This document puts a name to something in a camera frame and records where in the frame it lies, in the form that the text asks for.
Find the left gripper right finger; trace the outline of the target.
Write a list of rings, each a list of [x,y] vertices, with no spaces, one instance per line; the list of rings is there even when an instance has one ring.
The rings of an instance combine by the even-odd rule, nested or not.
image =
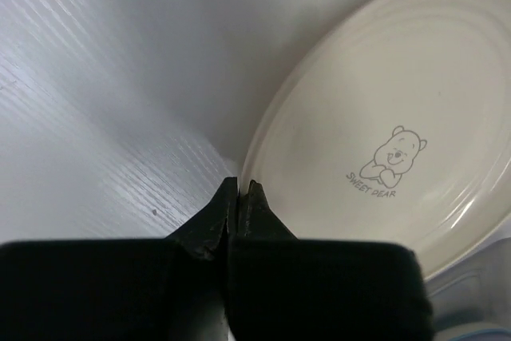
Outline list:
[[[242,199],[227,253],[227,319],[238,340],[431,340],[415,254],[397,244],[300,240],[261,184]]]

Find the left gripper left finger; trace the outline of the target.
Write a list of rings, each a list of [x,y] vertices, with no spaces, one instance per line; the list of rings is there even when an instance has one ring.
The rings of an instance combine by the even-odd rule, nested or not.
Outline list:
[[[225,340],[221,293],[237,181],[161,239],[30,240],[1,247],[4,340]]]

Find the cream plastic plate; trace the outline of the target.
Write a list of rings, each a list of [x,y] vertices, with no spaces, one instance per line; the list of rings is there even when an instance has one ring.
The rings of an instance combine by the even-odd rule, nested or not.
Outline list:
[[[411,248],[431,278],[510,214],[510,0],[373,0],[293,70],[240,188],[298,237]]]

